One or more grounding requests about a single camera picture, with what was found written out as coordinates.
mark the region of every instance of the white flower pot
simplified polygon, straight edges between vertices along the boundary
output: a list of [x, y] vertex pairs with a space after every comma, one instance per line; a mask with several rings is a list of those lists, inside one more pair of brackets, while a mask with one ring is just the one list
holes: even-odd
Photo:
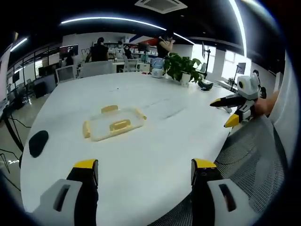
[[183, 73], [182, 79], [181, 79], [181, 85], [184, 87], [188, 87], [189, 80], [190, 80], [190, 74]]

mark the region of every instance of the white chair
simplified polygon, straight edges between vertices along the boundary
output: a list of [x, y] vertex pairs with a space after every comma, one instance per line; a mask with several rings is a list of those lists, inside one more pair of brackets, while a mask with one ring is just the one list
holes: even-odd
[[138, 60], [129, 60], [125, 55], [124, 58], [124, 67], [122, 72], [137, 72], [138, 70]]
[[83, 78], [113, 73], [112, 61], [97, 61], [83, 64]]
[[55, 70], [57, 83], [62, 83], [75, 79], [76, 70], [73, 65], [61, 67]]

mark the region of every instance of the gray mesh chair back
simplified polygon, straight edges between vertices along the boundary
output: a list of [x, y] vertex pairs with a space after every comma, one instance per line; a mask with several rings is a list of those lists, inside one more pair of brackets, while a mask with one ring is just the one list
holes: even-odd
[[285, 151], [265, 116], [248, 122], [229, 136], [215, 164], [249, 197], [256, 213], [263, 213], [280, 189], [287, 170]]
[[123, 72], [136, 72], [138, 71], [138, 60], [129, 60], [125, 55], [123, 55], [124, 59], [124, 68]]
[[83, 64], [83, 77], [113, 73], [112, 61], [97, 61]]
[[61, 67], [55, 70], [57, 83], [75, 79], [75, 69], [73, 65]]

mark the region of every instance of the plastic container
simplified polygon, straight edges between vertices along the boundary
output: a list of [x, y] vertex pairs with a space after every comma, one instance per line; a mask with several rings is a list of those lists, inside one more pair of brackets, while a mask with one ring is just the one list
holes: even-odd
[[84, 122], [83, 134], [92, 141], [100, 141], [139, 128], [145, 120], [146, 116], [136, 108], [119, 110], [117, 105], [111, 105]]

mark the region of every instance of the led light strip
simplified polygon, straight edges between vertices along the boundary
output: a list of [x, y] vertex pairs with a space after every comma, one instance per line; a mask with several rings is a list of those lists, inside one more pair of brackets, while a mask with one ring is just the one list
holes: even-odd
[[[83, 18], [77, 18], [77, 19], [72, 19], [72, 20], [66, 20], [66, 21], [63, 21], [61, 22], [61, 24], [66, 24], [66, 23], [70, 23], [70, 22], [75, 22], [75, 21], [81, 21], [81, 20], [98, 20], [98, 19], [109, 19], [109, 20], [124, 20], [124, 21], [130, 21], [130, 22], [135, 22], [135, 23], [139, 23], [139, 24], [144, 24], [144, 25], [148, 25], [148, 26], [151, 26], [151, 27], [156, 27], [156, 28], [159, 28], [163, 31], [166, 31], [165, 28], [163, 27], [159, 27], [159, 26], [156, 26], [156, 25], [153, 25], [153, 24], [149, 24], [149, 23], [146, 23], [146, 22], [143, 22], [143, 21], [139, 21], [139, 20], [132, 20], [132, 19], [126, 19], [126, 18], [120, 18], [120, 17], [107, 17], [107, 16], [96, 16], [96, 17], [83, 17]], [[188, 40], [187, 38], [183, 37], [183, 36], [180, 36], [179, 34], [177, 33], [174, 33], [176, 36], [190, 42], [192, 45], [194, 45], [195, 43], [193, 43], [192, 41]]]
[[237, 22], [238, 22], [238, 25], [239, 25], [239, 28], [240, 28], [241, 38], [242, 38], [243, 46], [244, 46], [244, 55], [246, 57], [246, 33], [245, 33], [243, 20], [241, 18], [241, 15], [240, 15], [240, 12], [239, 12], [239, 9], [237, 7], [237, 4], [236, 4], [235, 0], [229, 0], [229, 2], [230, 2], [231, 6], [234, 10], [234, 14], [236, 16], [236, 19], [237, 19]]
[[16, 48], [18, 48], [18, 46], [20, 46], [25, 41], [27, 41], [27, 38], [23, 39], [18, 44], [16, 44], [13, 48], [11, 48], [10, 52], [14, 51]]

